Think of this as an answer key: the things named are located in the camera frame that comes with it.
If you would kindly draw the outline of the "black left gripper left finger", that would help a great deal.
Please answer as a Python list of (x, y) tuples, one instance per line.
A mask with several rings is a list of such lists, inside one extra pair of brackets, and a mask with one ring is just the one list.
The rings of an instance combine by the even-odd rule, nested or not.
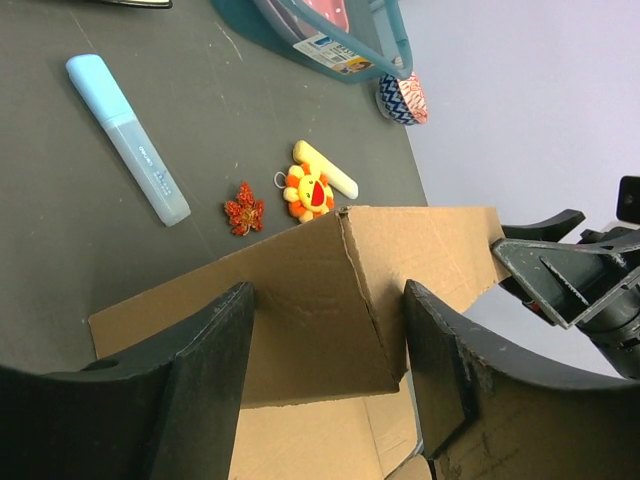
[(1, 370), (5, 479), (225, 479), (254, 325), (239, 283), (75, 372)]

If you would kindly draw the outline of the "brown cardboard box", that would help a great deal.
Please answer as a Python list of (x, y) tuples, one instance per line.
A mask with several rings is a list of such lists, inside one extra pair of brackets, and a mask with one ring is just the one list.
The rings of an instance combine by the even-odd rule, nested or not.
[(91, 316), (98, 357), (177, 323), (231, 285), (255, 291), (233, 479), (425, 478), (406, 378), (408, 280), (456, 311), (503, 279), (492, 207), (349, 207)]

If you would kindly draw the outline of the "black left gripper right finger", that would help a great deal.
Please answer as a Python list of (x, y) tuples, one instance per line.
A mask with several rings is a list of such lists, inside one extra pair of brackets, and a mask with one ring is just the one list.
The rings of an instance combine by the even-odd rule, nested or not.
[(638, 478), (638, 382), (524, 349), (413, 280), (403, 313), (434, 478)]

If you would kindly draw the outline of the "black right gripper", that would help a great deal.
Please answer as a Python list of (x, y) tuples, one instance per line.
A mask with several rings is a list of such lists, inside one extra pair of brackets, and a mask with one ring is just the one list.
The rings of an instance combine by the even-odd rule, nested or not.
[(589, 338), (622, 377), (639, 377), (639, 231), (587, 230), (559, 242), (585, 220), (565, 209), (534, 224), (503, 225), (496, 259), (514, 278), (514, 296), (552, 326)]

